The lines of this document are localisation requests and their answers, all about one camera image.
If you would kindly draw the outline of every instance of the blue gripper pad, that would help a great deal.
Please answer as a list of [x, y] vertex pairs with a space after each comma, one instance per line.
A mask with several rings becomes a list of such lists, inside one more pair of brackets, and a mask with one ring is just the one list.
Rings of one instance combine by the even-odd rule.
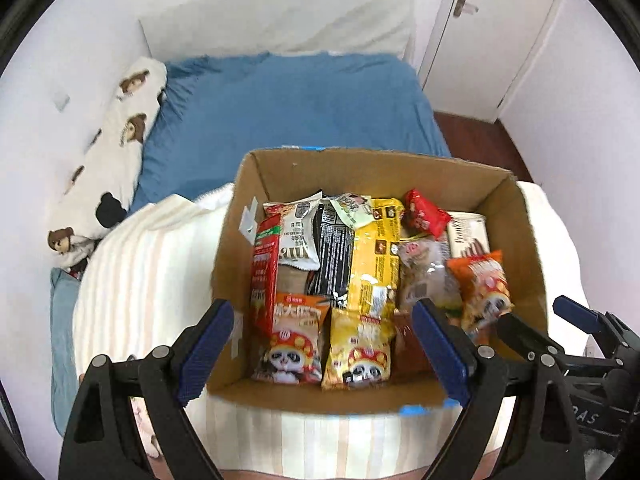
[[470, 399], [466, 384], [468, 371], [465, 364], [438, 322], [421, 302], [414, 305], [411, 317], [414, 333], [420, 341], [424, 353], [427, 354], [440, 383], [447, 395], [451, 399], [457, 400], [464, 408]]
[[180, 369], [177, 400], [185, 407], [197, 399], [207, 383], [209, 374], [234, 328], [234, 308], [225, 301], [193, 346]]
[[601, 330], [598, 315], [566, 296], [558, 296], [554, 300], [554, 312], [565, 321], [587, 334], [595, 334]]

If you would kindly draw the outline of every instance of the headboard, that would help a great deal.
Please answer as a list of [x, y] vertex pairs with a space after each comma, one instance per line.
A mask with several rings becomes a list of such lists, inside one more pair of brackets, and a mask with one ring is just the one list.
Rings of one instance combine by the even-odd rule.
[[411, 59], [414, 0], [192, 0], [140, 17], [154, 58], [329, 51]]

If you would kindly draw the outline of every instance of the door handle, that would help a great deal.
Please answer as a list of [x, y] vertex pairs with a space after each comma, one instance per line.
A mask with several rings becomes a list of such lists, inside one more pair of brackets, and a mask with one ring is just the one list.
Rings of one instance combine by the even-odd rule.
[[463, 12], [467, 14], [475, 14], [478, 12], [478, 7], [473, 4], [468, 4], [466, 0], [457, 0], [456, 6], [453, 8], [453, 17], [459, 18]]

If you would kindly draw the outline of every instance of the teddy bear patterned blanket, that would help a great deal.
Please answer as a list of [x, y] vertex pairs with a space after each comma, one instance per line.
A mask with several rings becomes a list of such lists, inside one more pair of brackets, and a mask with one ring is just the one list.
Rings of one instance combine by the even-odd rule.
[[142, 145], [156, 120], [166, 67], [141, 57], [126, 72], [84, 161], [49, 219], [55, 266], [72, 267], [127, 215], [142, 166]]

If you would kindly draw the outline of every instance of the black snack package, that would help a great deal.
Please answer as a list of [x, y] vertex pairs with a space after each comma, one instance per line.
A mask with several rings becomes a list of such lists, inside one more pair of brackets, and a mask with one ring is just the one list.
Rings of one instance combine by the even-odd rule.
[[344, 306], [351, 275], [353, 229], [345, 225], [330, 203], [321, 203], [314, 218], [314, 237], [320, 269], [309, 273], [306, 293], [327, 296]]

